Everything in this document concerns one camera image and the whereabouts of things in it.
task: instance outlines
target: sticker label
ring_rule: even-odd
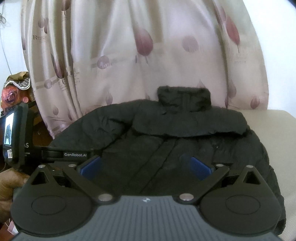
[[[7,155],[8,155],[8,158],[12,158],[12,150],[11,149],[7,150]]]

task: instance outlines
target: gray ridged plate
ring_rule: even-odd
[[[13,241],[279,241],[272,233],[235,237],[208,225],[191,205],[172,197],[124,196],[113,205],[101,206],[92,219],[73,233],[53,238],[24,233]]]

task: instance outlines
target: jacket collar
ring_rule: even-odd
[[[159,102],[142,106],[132,127],[139,133],[171,137],[196,137],[215,133],[242,135],[248,129],[242,113],[212,107],[207,89],[159,87]]]
[[[172,112],[197,112],[211,108],[211,93],[205,88],[161,86],[157,95],[159,103]]]

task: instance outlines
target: curtain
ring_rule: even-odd
[[[267,109],[261,47],[243,0],[23,0],[22,46],[54,138],[109,104],[206,87],[215,106]]]

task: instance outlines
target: human hand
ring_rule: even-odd
[[[22,187],[28,178],[28,175],[13,168],[0,173],[0,223],[10,218],[13,190]]]

